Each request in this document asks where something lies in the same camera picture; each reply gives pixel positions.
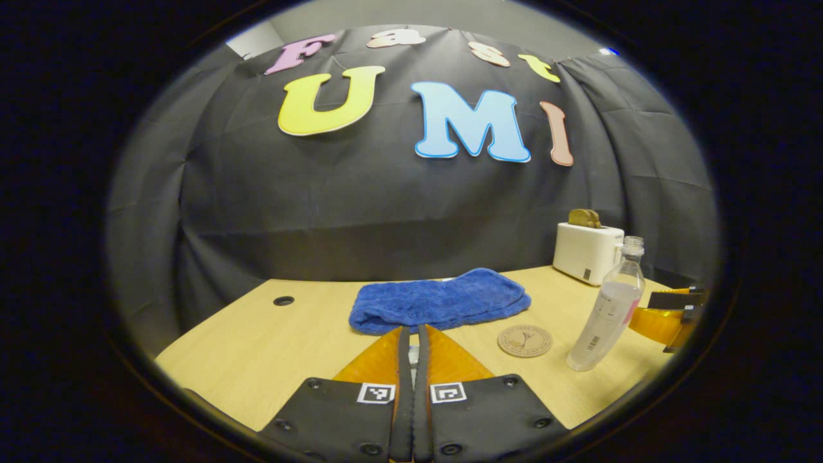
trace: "folded towel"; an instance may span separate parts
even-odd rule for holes
[[[357,293],[349,324],[367,334],[418,325],[447,330],[497,320],[528,308],[532,298],[519,284],[494,270],[474,269],[448,281],[367,284]]]

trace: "toaster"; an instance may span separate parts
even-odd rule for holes
[[[620,263],[624,233],[620,228],[557,224],[555,269],[594,286]]]

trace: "blue letter m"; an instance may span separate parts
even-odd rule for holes
[[[425,135],[414,149],[423,157],[453,157],[460,147],[449,140],[449,124],[469,154],[477,156],[491,128],[489,155],[500,161],[528,162],[531,153],[523,145],[514,105],[517,100],[502,91],[486,90],[471,106],[448,84],[415,82],[411,89],[423,99]]]

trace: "black curtain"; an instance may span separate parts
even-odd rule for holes
[[[706,278],[717,227],[702,156],[642,76],[617,57],[553,63],[442,27],[413,26],[423,44],[365,47],[399,27],[338,31],[269,76],[279,49],[205,58],[152,107],[114,179],[107,243],[121,312],[150,353],[268,278],[443,278],[550,264],[556,224],[573,208],[644,237],[650,278],[655,268]],[[496,47],[511,67],[475,57],[469,41]],[[549,63],[560,84],[518,54]],[[315,102],[330,110],[346,100],[342,71],[367,65],[386,71],[363,119],[309,137],[277,127],[288,82],[330,73]],[[531,161],[492,159],[491,137],[477,157],[462,145],[450,159],[417,156],[423,106],[410,85],[420,81],[448,83],[472,106],[485,90],[514,96]],[[572,167],[550,159],[540,101],[565,112]]]

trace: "table surface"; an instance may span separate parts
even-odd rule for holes
[[[572,428],[605,409],[672,356],[663,344],[625,330],[611,352],[588,372],[565,356],[583,329],[598,288],[552,267],[502,273],[526,288],[528,310],[503,320],[445,333],[496,376],[519,374],[546,407]],[[378,337],[354,331],[348,316],[366,283],[268,280],[176,340],[157,357],[166,374],[255,431],[271,421],[307,377],[331,378]],[[646,280],[651,291],[668,289]],[[288,306],[277,297],[292,296]],[[516,358],[497,345],[500,331],[537,325],[553,343],[535,358]],[[417,335],[411,336],[417,344]]]

